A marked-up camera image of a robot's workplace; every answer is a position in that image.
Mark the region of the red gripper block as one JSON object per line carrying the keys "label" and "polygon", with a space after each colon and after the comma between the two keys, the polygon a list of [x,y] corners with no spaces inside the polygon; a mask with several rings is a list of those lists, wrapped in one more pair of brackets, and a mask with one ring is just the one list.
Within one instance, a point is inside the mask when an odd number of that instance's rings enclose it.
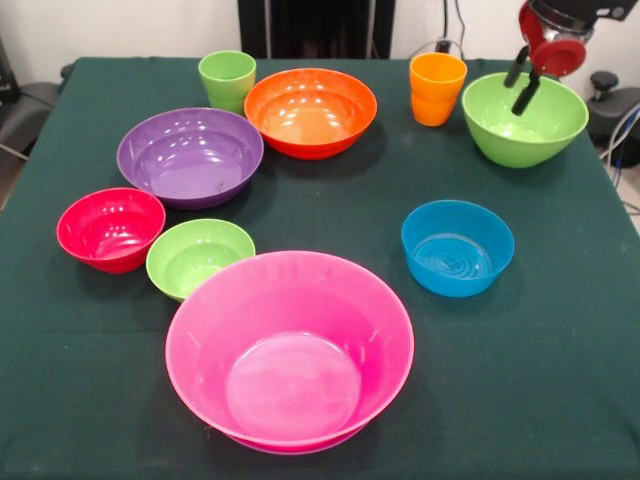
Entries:
{"label": "red gripper block", "polygon": [[521,116],[537,93],[540,76],[567,76],[576,71],[586,58],[587,21],[570,6],[557,2],[525,2],[518,15],[525,46],[521,48],[504,79],[512,88],[529,59],[532,72],[511,112]]}

